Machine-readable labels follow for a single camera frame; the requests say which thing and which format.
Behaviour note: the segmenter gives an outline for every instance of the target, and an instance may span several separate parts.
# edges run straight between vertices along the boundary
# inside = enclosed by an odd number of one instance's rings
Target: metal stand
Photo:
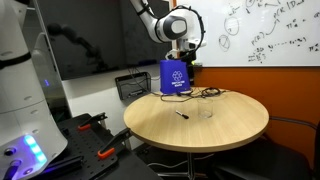
[[[157,173],[158,176],[161,177],[186,177],[189,178],[189,180],[194,180],[196,177],[200,178],[208,178],[205,174],[202,173],[196,173],[195,172],[195,166],[194,166],[194,158],[192,153],[187,153],[188,157],[188,172],[161,172]]]

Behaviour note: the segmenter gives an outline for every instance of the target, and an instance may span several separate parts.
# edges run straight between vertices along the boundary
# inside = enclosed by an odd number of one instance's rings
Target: blue box
[[[174,94],[190,90],[187,65],[181,60],[161,60],[160,78],[160,91],[163,94]]]

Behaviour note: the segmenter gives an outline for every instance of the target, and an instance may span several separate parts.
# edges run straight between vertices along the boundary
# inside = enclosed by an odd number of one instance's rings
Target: office chair
[[[240,148],[216,153],[207,168],[209,179],[218,180],[320,180],[320,130],[295,119],[270,117],[306,125],[316,130],[314,168],[306,157],[290,148],[260,138]]]

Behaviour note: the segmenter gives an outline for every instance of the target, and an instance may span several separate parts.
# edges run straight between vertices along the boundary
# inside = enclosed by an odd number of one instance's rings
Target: whiteboard
[[[177,0],[202,16],[207,67],[319,66],[320,0]],[[200,30],[195,29],[200,37]]]

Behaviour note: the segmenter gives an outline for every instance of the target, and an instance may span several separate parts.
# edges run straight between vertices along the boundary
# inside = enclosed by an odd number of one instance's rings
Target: monitor
[[[150,0],[155,15],[169,3]],[[129,0],[36,0],[62,80],[159,63],[171,43],[156,43]]]

